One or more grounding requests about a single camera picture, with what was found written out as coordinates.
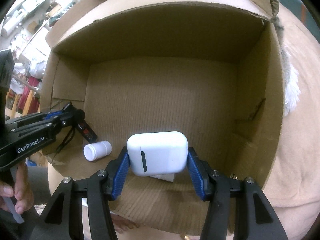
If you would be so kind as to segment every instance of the cardboard box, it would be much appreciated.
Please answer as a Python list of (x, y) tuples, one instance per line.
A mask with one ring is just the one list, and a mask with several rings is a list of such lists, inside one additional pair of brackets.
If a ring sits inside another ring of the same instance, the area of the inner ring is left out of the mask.
[[(279, 43), (269, 0), (81, 0), (48, 33), (41, 110), (67, 101), (108, 140), (88, 162), (77, 133), (55, 156), (82, 179), (115, 159), (135, 133), (180, 131), (201, 159), (263, 187), (283, 116)], [(51, 159), (57, 142), (43, 150)], [(200, 235), (208, 203), (187, 171), (174, 182), (129, 172), (115, 213), (160, 230)]]

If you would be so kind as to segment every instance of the fluffy white object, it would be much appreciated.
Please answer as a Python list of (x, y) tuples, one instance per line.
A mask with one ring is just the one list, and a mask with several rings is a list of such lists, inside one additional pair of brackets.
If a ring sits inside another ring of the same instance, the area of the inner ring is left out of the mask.
[(284, 49), (282, 49), (282, 60), (283, 60), (283, 71), (284, 71), (284, 92), (285, 92), (285, 102), (284, 102), (284, 116), (295, 110), (297, 102), (299, 101), (299, 95), (301, 93), (298, 87), (298, 71), (290, 63), (290, 54)]

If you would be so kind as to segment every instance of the white plastic bottle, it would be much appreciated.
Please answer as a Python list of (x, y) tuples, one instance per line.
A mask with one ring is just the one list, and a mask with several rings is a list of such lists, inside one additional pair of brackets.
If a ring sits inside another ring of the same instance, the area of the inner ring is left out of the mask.
[(130, 166), (138, 176), (181, 172), (188, 157), (188, 140), (180, 132), (141, 133), (127, 141)]
[(84, 157), (90, 162), (109, 155), (111, 151), (112, 147), (108, 141), (87, 144), (83, 149)]

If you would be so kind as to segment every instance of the cable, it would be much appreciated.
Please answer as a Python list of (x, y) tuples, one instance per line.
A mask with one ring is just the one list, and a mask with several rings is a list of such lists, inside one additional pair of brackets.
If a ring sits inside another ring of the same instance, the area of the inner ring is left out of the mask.
[(53, 160), (56, 157), (56, 155), (58, 153), (61, 152), (61, 150), (69, 143), (71, 142), (71, 140), (73, 139), (73, 137), (75, 136), (75, 131), (76, 128), (74, 126), (71, 127), (70, 131), (68, 132), (68, 134), (65, 136), (65, 138), (63, 139), (63, 141), (59, 144), (59, 146), (57, 147), (55, 154), (52, 158), (52, 166), (53, 166)]

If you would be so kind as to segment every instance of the hand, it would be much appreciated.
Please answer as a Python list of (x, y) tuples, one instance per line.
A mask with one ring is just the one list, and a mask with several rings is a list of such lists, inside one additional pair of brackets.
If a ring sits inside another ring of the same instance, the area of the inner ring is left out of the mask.
[(15, 205), (16, 212), (22, 214), (33, 206), (33, 193), (28, 183), (28, 168), (25, 162), (17, 165), (16, 182), (14, 189), (0, 180), (0, 208), (9, 211), (2, 197), (15, 197), (17, 203)]
[(133, 229), (134, 227), (138, 228), (140, 226), (139, 224), (134, 223), (116, 214), (111, 213), (111, 218), (112, 218), (112, 222), (115, 227), (115, 230), (120, 234), (123, 233), (124, 231), (127, 231), (128, 228)]

